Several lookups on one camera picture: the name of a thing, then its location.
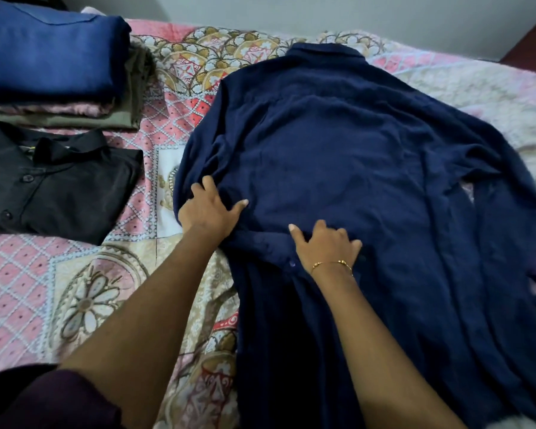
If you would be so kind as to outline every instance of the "gold bracelet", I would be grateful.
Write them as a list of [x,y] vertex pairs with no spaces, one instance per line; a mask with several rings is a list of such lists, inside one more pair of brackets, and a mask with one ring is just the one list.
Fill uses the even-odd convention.
[[331,261],[331,262],[317,262],[317,263],[314,264],[314,266],[311,267],[310,275],[312,275],[314,273],[314,270],[315,270],[315,268],[317,266],[320,266],[320,265],[322,265],[324,263],[341,263],[342,265],[345,265],[345,266],[348,267],[349,273],[353,277],[353,271],[351,270],[351,266],[349,266],[348,263],[345,260],[335,260],[335,261]]

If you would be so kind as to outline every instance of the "stack of folded clothes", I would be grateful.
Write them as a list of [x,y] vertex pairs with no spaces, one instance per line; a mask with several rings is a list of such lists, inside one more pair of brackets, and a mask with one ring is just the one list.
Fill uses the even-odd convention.
[[120,16],[0,1],[0,121],[138,128],[152,62]]

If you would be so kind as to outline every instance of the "folded olive shirt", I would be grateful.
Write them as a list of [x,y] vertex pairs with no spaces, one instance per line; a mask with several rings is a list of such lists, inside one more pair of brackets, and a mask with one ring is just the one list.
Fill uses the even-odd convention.
[[101,117],[68,114],[5,114],[0,121],[14,125],[66,127],[66,128],[129,128],[138,129],[143,110],[143,95],[152,73],[151,56],[145,48],[131,48],[125,64],[127,87],[123,98],[113,110]]

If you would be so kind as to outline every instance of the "shirt collar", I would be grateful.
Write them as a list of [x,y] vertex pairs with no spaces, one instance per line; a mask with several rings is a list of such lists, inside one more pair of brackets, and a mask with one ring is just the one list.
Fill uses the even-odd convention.
[[83,154],[107,147],[101,129],[74,136],[61,136],[0,122],[0,153],[20,146],[34,147],[35,164],[65,164],[80,159]]
[[307,52],[319,52],[321,55],[336,54],[347,55],[350,57],[363,57],[358,50],[350,48],[339,43],[294,43],[286,52],[286,55],[300,55]]

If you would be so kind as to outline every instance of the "bedspread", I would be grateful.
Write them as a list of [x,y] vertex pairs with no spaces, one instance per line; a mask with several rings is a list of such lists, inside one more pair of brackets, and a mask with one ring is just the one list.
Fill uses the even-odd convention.
[[[101,247],[0,236],[0,370],[58,361],[143,283],[180,239],[172,215],[175,173],[218,81],[306,40],[153,21],[129,24],[133,39],[151,50],[157,73],[145,94],[139,131],[106,135],[113,146],[142,149],[145,173]],[[361,31],[307,40],[350,45],[409,85],[492,123],[536,179],[535,73],[414,49]],[[191,310],[158,428],[236,426],[232,387],[239,301],[232,284],[226,258],[216,252]],[[91,303],[78,304],[83,299]]]

